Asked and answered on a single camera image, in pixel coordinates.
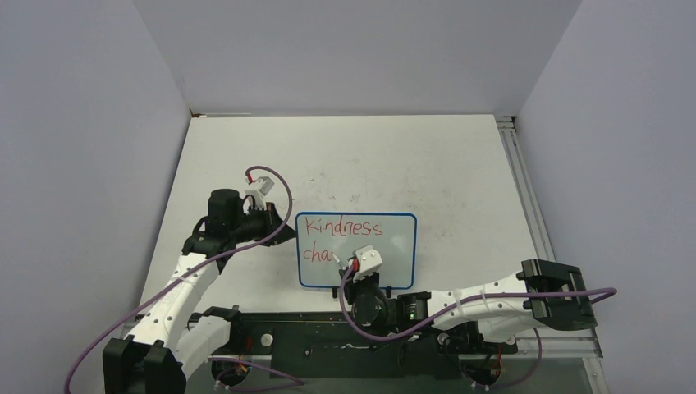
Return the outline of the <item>blue framed whiteboard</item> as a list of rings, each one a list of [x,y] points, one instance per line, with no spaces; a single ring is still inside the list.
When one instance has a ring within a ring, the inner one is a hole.
[[[406,290],[413,286],[417,217],[412,213],[301,212],[295,217],[298,278],[301,286],[330,288],[340,282],[332,253],[345,261],[357,249],[373,245],[383,265],[380,284]]]

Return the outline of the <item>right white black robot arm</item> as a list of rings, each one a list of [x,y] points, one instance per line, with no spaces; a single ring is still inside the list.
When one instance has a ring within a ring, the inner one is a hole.
[[[485,351],[531,328],[581,331],[598,324],[581,270],[543,259],[525,260],[517,273],[480,286],[395,298],[380,288],[377,273],[341,273],[341,309],[353,328],[375,341],[469,323],[465,343]]]

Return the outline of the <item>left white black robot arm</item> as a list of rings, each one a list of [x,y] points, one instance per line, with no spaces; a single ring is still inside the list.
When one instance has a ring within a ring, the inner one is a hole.
[[[296,237],[273,203],[261,196],[252,201],[245,208],[236,190],[211,193],[208,213],[185,241],[167,286],[124,338],[104,347],[106,393],[183,393],[190,375],[215,350],[231,354],[244,345],[245,331],[233,323],[236,309],[223,310],[220,319],[205,316],[192,330],[186,326],[233,254]]]

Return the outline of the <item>red whiteboard marker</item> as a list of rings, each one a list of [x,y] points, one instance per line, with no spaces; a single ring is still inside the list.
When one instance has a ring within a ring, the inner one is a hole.
[[[346,269],[349,265],[345,261],[341,260],[335,253],[332,253],[332,261],[339,267],[339,269]]]

